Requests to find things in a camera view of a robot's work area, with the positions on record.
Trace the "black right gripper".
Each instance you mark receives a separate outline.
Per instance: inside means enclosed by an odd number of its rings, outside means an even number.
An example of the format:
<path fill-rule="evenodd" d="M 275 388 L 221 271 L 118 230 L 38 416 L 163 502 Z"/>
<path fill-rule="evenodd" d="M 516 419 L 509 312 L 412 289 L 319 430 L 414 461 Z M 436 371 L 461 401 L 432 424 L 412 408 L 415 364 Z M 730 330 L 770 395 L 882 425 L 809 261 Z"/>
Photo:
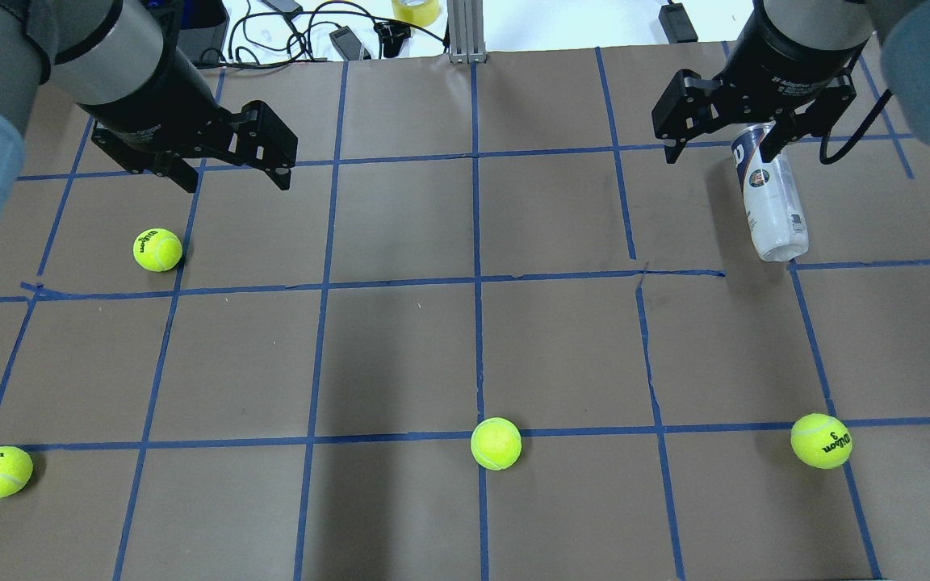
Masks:
<path fill-rule="evenodd" d="M 855 99 L 842 69 L 866 44 L 865 18 L 864 1 L 754 1 L 716 78 L 678 70 L 658 98 L 651 121 L 665 161 L 679 161 L 691 140 L 723 128 L 724 118 L 772 117 L 760 143 L 765 163 L 801 137 L 827 135 Z"/>

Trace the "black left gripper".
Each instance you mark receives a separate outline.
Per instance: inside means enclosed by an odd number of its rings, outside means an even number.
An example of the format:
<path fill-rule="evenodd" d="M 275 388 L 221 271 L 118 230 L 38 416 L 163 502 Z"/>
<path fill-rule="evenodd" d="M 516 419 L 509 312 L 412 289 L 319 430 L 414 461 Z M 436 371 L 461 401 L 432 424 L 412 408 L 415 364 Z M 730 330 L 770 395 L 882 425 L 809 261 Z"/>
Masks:
<path fill-rule="evenodd" d="M 210 133 L 232 121 L 236 163 L 261 170 L 281 191 L 291 188 L 298 136 L 265 102 L 248 102 L 233 116 L 178 47 L 165 49 L 152 76 L 132 94 L 78 106 L 113 132 L 93 133 L 92 142 L 132 175 L 149 172 L 194 194 L 199 173 L 167 151 L 219 150 Z"/>

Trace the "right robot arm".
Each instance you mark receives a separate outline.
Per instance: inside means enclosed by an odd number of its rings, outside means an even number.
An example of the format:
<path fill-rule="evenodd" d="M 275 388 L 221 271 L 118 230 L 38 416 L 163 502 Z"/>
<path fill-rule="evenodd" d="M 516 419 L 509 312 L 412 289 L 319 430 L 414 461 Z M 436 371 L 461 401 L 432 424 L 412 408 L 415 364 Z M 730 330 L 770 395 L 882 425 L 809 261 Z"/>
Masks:
<path fill-rule="evenodd" d="M 764 161 L 804 136 L 830 135 L 857 96 L 850 70 L 871 38 L 890 95 L 930 146 L 930 1 L 756 1 L 723 70 L 678 70 L 653 107 L 667 161 L 734 124 L 772 124 Z"/>

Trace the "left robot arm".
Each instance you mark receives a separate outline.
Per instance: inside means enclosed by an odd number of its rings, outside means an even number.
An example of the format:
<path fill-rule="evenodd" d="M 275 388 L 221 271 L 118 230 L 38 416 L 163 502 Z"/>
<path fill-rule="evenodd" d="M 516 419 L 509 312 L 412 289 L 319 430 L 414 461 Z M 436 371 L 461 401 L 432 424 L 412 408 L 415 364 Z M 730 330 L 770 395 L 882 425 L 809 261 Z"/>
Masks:
<path fill-rule="evenodd" d="M 93 142 L 126 172 L 193 192 L 191 161 L 209 158 L 287 190 L 298 136 L 261 100 L 239 111 L 216 102 L 178 45 L 193 25 L 184 1 L 0 1 L 0 216 L 47 82 L 96 122 Z"/>

